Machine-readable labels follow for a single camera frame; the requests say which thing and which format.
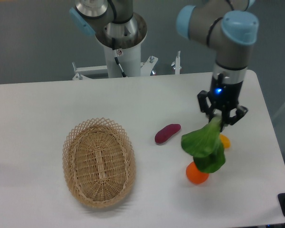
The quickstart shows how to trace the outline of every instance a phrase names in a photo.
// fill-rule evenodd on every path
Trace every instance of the orange fruit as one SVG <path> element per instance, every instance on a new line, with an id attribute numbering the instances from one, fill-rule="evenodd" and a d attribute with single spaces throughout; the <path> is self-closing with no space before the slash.
<path id="1" fill-rule="evenodd" d="M 227 138 L 227 137 L 224 136 L 223 134 L 220 134 L 220 135 L 219 135 L 219 138 L 220 138 L 220 140 L 222 141 L 223 146 L 224 146 L 225 149 L 227 149 L 227 148 L 230 147 L 231 143 L 230 143 L 229 138 Z"/>
<path id="2" fill-rule="evenodd" d="M 205 182 L 209 177 L 209 173 L 203 173 L 199 171 L 194 162 L 191 162 L 187 166 L 186 175 L 187 178 L 194 184 L 201 184 Z"/>

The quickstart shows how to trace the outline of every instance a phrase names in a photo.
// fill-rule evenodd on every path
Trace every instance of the metal bracket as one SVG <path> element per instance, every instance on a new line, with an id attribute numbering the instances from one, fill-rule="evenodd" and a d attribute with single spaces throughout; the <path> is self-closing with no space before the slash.
<path id="1" fill-rule="evenodd" d="M 155 71 L 153 70 L 155 64 L 157 63 L 158 58 L 154 56 L 150 56 L 149 59 L 145 63 L 141 63 L 141 76 L 150 76 L 155 75 Z M 108 73 L 107 66 L 90 66 L 90 67 L 79 67 L 77 68 L 75 63 L 72 63 L 74 68 L 75 76 L 73 80 L 85 80 L 92 79 L 86 77 L 84 75 L 98 75 L 98 74 L 106 74 Z"/>
<path id="2" fill-rule="evenodd" d="M 273 115 L 273 117 L 271 118 L 271 121 L 273 122 L 274 120 L 276 120 L 276 118 L 283 112 L 284 109 L 285 109 L 285 102 L 281 105 L 281 107 Z"/>
<path id="3" fill-rule="evenodd" d="M 176 75 L 181 74 L 181 61 L 180 60 L 181 60 L 181 51 L 178 51 L 175 61 L 171 63 L 171 67 L 173 70 L 175 70 Z"/>
<path id="4" fill-rule="evenodd" d="M 151 74 L 154 75 L 155 71 L 153 70 L 153 68 L 157 61 L 157 57 L 150 56 L 141 68 L 141 76 L 150 76 Z"/>

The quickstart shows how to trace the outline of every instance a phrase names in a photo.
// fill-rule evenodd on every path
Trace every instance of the green leafy vegetable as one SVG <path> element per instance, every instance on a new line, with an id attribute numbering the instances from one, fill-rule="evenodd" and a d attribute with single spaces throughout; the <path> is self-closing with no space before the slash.
<path id="1" fill-rule="evenodd" d="M 216 154 L 212 153 L 204 158 L 193 157 L 193 160 L 199 171 L 205 173 L 216 172 L 220 169 L 220 167 L 222 167 L 223 164 L 225 164 L 226 161 L 224 155 L 224 146 L 223 144 L 220 144 Z"/>
<path id="2" fill-rule="evenodd" d="M 216 172 L 224 163 L 224 146 L 219 138 L 219 117 L 214 117 L 203 128 L 181 137 L 181 147 L 193 156 L 197 168 L 201 172 Z"/>

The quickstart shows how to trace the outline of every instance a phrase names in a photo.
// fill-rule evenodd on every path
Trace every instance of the wicker basket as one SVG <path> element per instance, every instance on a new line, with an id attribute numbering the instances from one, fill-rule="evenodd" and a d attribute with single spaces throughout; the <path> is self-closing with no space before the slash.
<path id="1" fill-rule="evenodd" d="M 104 118 L 76 126 L 63 147 L 63 170 L 69 190 L 81 203 L 103 208 L 119 202 L 136 174 L 125 130 Z"/>

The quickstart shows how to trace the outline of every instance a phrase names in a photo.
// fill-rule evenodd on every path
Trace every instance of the table surface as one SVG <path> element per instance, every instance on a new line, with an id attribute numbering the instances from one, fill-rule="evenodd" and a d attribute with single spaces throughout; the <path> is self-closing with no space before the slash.
<path id="1" fill-rule="evenodd" d="M 226 163 L 201 184 L 185 175 L 192 157 L 181 136 L 207 123 L 196 95 L 211 73 L 0 85 L 0 227 L 218 228 L 285 221 L 277 194 L 285 165 L 253 71 L 240 104 L 249 109 L 225 128 Z M 137 167 L 134 188 L 109 209 L 90 209 L 68 191 L 62 148 L 79 123 L 110 118 L 127 131 Z M 182 130 L 154 143 L 164 126 Z"/>

